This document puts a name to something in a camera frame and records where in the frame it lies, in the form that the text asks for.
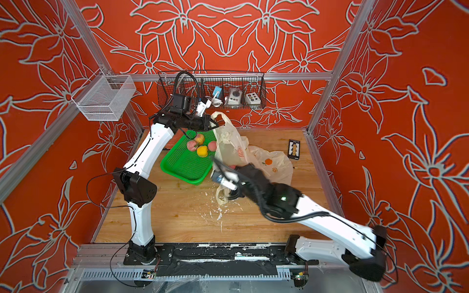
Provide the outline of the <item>white orange-print plastic bag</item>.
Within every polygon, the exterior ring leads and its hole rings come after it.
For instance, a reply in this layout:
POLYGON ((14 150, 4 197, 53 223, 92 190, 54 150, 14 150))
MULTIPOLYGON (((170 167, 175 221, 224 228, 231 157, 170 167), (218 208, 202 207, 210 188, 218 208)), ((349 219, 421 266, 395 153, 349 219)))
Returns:
POLYGON ((214 112, 211 118, 214 121, 221 119, 221 126, 214 130, 217 160, 226 166, 245 166, 251 163, 273 183, 291 184, 294 168, 283 151, 267 151, 251 145, 249 139, 239 134, 223 112, 214 112))

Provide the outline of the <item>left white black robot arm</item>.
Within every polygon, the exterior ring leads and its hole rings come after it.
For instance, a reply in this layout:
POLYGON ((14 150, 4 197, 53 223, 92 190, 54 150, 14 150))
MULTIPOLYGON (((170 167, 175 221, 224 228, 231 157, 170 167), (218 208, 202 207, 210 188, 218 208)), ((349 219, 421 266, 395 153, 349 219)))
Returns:
POLYGON ((219 124, 206 114, 211 101, 201 94, 198 80, 180 71, 167 103, 149 118, 150 130, 135 154, 112 175, 131 213, 132 237, 124 258, 125 265, 151 265, 160 260, 151 226, 151 204, 158 188, 149 175, 161 151, 178 130, 207 132, 219 124))

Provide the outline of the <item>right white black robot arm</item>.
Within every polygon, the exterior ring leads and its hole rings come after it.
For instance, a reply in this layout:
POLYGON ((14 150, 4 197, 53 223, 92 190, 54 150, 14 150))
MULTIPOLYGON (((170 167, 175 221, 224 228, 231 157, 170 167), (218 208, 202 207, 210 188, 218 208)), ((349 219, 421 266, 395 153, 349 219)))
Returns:
POLYGON ((355 275, 372 282, 383 279, 387 268, 387 229, 367 227, 329 211, 287 184, 272 183, 252 164, 224 167, 220 183, 232 192, 230 198, 247 197, 261 215, 274 223, 300 223, 332 240, 329 248, 315 248, 304 237, 290 237, 289 253, 304 261, 329 254, 330 261, 348 265, 355 275))

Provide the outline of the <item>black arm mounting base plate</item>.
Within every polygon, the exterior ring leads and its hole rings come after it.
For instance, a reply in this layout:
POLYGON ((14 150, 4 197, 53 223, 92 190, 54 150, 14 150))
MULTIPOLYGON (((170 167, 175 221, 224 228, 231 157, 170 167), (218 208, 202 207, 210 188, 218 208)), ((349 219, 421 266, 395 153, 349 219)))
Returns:
POLYGON ((126 266, 146 266, 158 277, 202 275, 242 277, 275 275, 277 266, 315 266, 318 260, 304 261, 277 243, 172 243, 155 244, 155 254, 145 260, 127 250, 126 266))

